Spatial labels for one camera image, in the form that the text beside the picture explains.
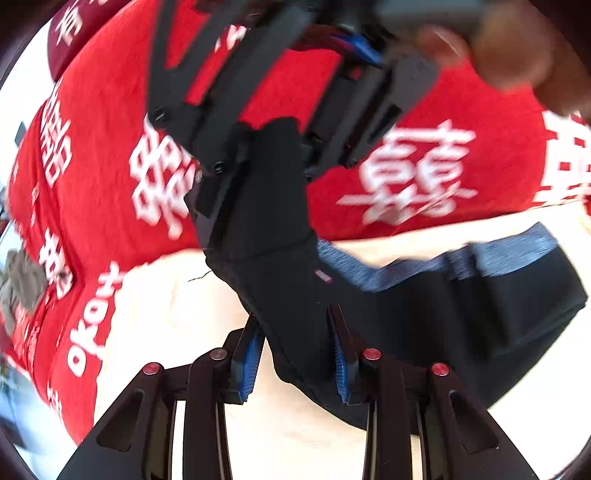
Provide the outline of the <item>person's right hand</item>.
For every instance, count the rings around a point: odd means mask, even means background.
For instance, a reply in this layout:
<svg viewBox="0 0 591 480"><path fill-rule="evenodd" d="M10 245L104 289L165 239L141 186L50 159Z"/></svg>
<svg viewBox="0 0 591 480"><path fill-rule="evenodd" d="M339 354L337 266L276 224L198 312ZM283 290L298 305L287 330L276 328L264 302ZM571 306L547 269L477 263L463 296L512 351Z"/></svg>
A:
<svg viewBox="0 0 591 480"><path fill-rule="evenodd" d="M497 90L529 87L554 114L590 121L590 67L559 27L529 1L499 1L469 40L442 26L425 26L415 47L442 67L469 60Z"/></svg>

